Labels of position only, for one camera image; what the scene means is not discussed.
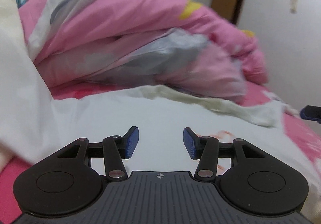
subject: bed sheet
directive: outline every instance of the bed sheet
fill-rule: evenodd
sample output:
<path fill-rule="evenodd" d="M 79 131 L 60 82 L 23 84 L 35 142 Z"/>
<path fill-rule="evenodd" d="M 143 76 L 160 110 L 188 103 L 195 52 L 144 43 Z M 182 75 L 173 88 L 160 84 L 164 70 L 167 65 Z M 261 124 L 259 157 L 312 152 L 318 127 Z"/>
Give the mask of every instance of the bed sheet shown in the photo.
<path fill-rule="evenodd" d="M 264 94 L 267 89 L 254 83 L 247 83 L 248 94 L 242 102 L 243 106 L 264 104 L 270 99 Z M 56 99 L 75 97 L 80 99 L 84 96 L 119 90 L 116 86 L 92 85 L 80 83 L 76 86 L 61 89 L 52 89 Z M 287 136 L 305 153 L 313 163 L 316 171 L 321 172 L 321 140 L 320 137 L 309 129 L 302 120 L 284 114 L 284 126 Z M 24 170 L 30 167 L 19 158 L 14 158 L 0 174 L 0 220 L 4 224 L 11 223 L 20 215 L 20 209 L 15 201 L 12 186 L 15 178 Z"/>

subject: bed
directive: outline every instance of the bed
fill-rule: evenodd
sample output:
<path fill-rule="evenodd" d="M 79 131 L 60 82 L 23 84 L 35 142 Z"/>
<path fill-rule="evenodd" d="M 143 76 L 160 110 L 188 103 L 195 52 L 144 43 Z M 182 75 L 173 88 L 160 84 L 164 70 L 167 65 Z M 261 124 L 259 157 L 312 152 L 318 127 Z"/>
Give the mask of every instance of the bed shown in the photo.
<path fill-rule="evenodd" d="M 145 136 L 136 153 L 155 157 L 144 143 L 156 142 L 147 136 L 161 139 L 152 127 L 158 122 L 178 145 L 183 126 L 190 126 L 225 142 L 244 137 L 296 168 L 310 187 L 302 212 L 317 223 L 320 138 L 260 85 L 267 72 L 251 33 L 191 0 L 0 0 L 0 6 L 0 142 L 23 158 L 13 158 L 0 174 L 4 224 L 20 214 L 12 185 L 30 167 L 26 161 L 36 163 L 80 135 L 101 141 L 134 123 Z M 173 122 L 170 113 L 182 118 Z M 139 121 L 144 116 L 148 120 Z M 165 151 L 164 143 L 157 146 Z M 136 156 L 127 166 L 195 167 L 186 151 L 166 163 L 157 158 L 144 164 Z M 220 161 L 219 174 L 228 167 Z M 99 162 L 93 168 L 102 169 Z"/>

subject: metal screw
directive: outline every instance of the metal screw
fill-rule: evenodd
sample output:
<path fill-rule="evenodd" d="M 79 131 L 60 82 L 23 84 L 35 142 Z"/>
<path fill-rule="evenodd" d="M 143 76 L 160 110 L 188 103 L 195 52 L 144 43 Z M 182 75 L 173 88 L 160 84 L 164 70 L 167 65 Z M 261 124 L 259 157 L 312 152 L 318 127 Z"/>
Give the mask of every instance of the metal screw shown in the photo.
<path fill-rule="evenodd" d="M 109 177 L 114 178 L 114 179 L 119 179 L 121 177 L 125 176 L 125 173 L 120 170 L 113 170 L 108 173 Z"/>
<path fill-rule="evenodd" d="M 209 178 L 214 175 L 213 171 L 210 170 L 200 170 L 197 174 L 202 178 Z"/>

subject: comforter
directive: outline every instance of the comforter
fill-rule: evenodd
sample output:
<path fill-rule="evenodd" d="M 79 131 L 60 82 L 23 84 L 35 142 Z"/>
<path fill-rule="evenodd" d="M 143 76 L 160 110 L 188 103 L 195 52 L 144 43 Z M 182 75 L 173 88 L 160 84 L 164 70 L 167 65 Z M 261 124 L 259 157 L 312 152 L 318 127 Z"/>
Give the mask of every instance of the comforter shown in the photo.
<path fill-rule="evenodd" d="M 16 0 L 28 55 L 49 88 L 166 84 L 240 101 L 266 83 L 255 37 L 191 0 Z"/>

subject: white cloth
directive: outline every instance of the white cloth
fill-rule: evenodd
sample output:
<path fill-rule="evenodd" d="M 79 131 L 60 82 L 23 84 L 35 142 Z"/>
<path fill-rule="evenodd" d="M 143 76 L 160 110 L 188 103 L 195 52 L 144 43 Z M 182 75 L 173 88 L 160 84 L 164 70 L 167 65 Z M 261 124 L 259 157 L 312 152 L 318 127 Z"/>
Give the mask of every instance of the white cloth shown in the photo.
<path fill-rule="evenodd" d="M 0 0 L 0 44 L 0 143 L 25 160 L 35 163 L 79 137 L 100 142 L 110 135 L 123 135 L 135 125 L 140 130 L 140 141 L 133 157 L 125 162 L 128 173 L 193 173 L 197 161 L 189 158 L 184 147 L 183 129 L 191 127 L 200 135 L 225 130 L 306 177 L 310 195 L 304 213 L 312 218 L 321 182 L 310 161 L 284 135 L 281 102 L 245 108 L 221 99 L 189 96 L 164 86 L 108 92 L 81 100 L 53 100 L 28 57 L 14 0 Z M 94 161 L 93 168 L 104 173 L 101 160 Z"/>

